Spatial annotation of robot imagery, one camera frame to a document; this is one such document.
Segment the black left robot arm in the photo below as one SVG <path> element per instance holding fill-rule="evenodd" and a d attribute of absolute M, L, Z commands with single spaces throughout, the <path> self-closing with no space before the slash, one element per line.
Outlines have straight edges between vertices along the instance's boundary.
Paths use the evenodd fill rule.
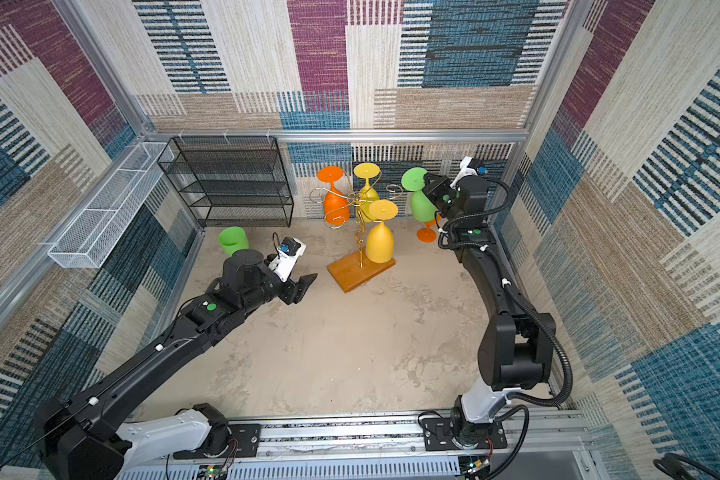
<path fill-rule="evenodd" d="M 315 274 L 292 280 L 298 253 L 269 256 L 245 249 L 228 257 L 221 276 L 192 298 L 151 343 L 71 399 L 50 399 L 35 412 L 39 456 L 56 479 L 114 479 L 181 451 L 223 453 L 226 417 L 208 404 L 174 416 L 130 423 L 128 417 L 175 373 L 219 344 L 274 299 L 302 301 Z"/>

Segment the gold wire wine glass rack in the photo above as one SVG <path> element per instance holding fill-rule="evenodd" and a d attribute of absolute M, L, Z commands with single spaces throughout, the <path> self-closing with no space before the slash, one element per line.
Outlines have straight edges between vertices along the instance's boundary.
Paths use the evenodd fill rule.
<path fill-rule="evenodd" d="M 326 183 L 324 184 L 325 185 L 323 187 L 314 188 L 309 194 L 309 199 L 312 202 L 321 203 L 322 206 L 325 193 L 328 191 L 328 185 Z M 357 206 L 357 192 L 358 191 L 355 190 L 348 193 L 342 192 L 346 195 L 350 207 L 350 219 L 344 225 L 340 227 L 332 227 L 325 220 L 324 210 L 322 216 L 322 220 L 326 226 L 333 230 L 338 230 L 348 225 L 352 220 L 357 223 L 357 230 L 355 232 L 355 250 L 328 266 L 329 273 L 345 293 L 348 293 L 367 283 L 372 278 L 385 272 L 396 264 L 394 257 L 391 261 L 383 264 L 375 263 L 367 257 L 366 242 L 368 234 L 376 225 L 376 222 L 364 221 L 361 217 L 360 208 Z"/>

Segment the yellow front wine glass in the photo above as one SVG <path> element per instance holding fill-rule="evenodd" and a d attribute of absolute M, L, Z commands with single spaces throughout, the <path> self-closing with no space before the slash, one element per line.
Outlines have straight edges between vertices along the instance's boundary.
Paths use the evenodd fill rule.
<path fill-rule="evenodd" d="M 394 257 L 395 239 L 386 222 L 398 215 L 398 207 L 390 200 L 377 200 L 370 204 L 369 213 L 376 225 L 368 234 L 366 255 L 375 263 L 387 263 Z"/>

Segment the green wine glass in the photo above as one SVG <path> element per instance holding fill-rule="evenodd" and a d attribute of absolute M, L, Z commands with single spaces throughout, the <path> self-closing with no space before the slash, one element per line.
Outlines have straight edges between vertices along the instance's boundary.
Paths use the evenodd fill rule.
<path fill-rule="evenodd" d="M 246 231 L 239 226 L 225 228 L 218 236 L 218 242 L 229 257 L 240 250 L 250 248 Z"/>
<path fill-rule="evenodd" d="M 411 193 L 410 207 L 414 218 L 426 223 L 433 221 L 437 209 L 423 192 L 426 185 L 425 176 L 427 170 L 423 167 L 414 167 L 406 171 L 402 178 L 402 187 Z"/>

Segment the orange front wine glass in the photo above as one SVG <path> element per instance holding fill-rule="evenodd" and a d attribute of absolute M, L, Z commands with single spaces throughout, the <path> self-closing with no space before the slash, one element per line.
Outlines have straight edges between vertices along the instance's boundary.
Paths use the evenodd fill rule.
<path fill-rule="evenodd" d="M 425 226 L 417 231 L 417 238 L 424 243 L 436 242 L 439 236 L 439 216 L 431 221 L 427 221 Z"/>

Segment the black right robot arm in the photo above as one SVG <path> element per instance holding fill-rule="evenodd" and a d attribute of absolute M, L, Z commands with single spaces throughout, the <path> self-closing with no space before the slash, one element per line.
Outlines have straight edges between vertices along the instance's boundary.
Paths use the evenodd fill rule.
<path fill-rule="evenodd" d="M 479 377 L 451 410 L 453 444 L 473 449 L 498 439 L 497 416 L 519 393 L 549 380 L 555 348 L 540 326 L 554 334 L 556 325 L 514 286 L 498 240 L 487 226 L 495 213 L 486 207 L 490 186 L 505 184 L 479 175 L 453 182 L 433 173 L 427 173 L 424 182 L 424 195 L 445 220 L 438 245 L 455 253 L 489 317 L 477 353 Z"/>

